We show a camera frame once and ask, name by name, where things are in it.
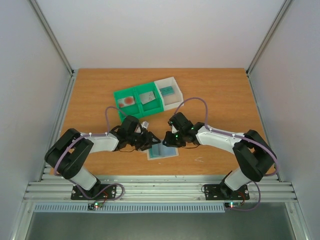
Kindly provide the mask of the white card magnetic stripe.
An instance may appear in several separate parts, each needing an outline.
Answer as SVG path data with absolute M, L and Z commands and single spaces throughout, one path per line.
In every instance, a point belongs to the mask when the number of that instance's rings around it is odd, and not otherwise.
M 149 99 L 149 98 L 147 98 L 147 93 L 148 92 L 145 92 L 145 93 L 141 93 L 140 95 L 139 95 L 139 99 L 140 99 L 140 102 L 141 102 L 141 104 L 142 105 L 145 105 L 145 104 L 147 104 L 147 103 L 150 103 L 150 102 L 152 102 L 152 101 L 154 101 L 155 99 Z

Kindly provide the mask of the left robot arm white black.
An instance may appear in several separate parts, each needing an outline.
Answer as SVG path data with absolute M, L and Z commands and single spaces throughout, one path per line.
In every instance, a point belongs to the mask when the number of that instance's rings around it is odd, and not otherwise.
M 68 129 L 47 151 L 44 160 L 54 174 L 76 184 L 89 199 L 101 193 L 99 180 L 90 173 L 84 163 L 92 153 L 117 152 L 127 145 L 135 151 L 146 151 L 161 142 L 134 116 L 127 116 L 121 123 L 105 133 L 81 133 Z

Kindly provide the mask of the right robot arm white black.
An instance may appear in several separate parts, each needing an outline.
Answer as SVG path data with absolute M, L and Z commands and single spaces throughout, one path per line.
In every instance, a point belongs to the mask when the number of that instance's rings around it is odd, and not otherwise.
M 168 121 L 163 145 L 184 148 L 187 143 L 195 146 L 215 147 L 233 154 L 238 168 L 228 173 L 217 187 L 217 195 L 230 200 L 249 182 L 259 182 L 276 164 L 277 157 L 261 135 L 255 130 L 233 133 L 213 128 L 204 122 L 193 124 L 181 112 Z

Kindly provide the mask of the beige card holder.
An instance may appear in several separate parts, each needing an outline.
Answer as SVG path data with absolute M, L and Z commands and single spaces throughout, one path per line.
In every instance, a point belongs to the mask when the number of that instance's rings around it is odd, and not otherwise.
M 162 152 L 163 152 L 163 157 L 161 158 L 153 158 L 153 159 L 149 159 L 149 154 L 148 154 L 148 150 L 146 151 L 147 154 L 147 160 L 151 161 L 151 160 L 157 160 L 157 159 L 164 159 L 164 158 L 171 158 L 171 157 L 177 157 L 179 155 L 178 149 L 175 147 L 166 147 L 163 145 L 162 147 Z

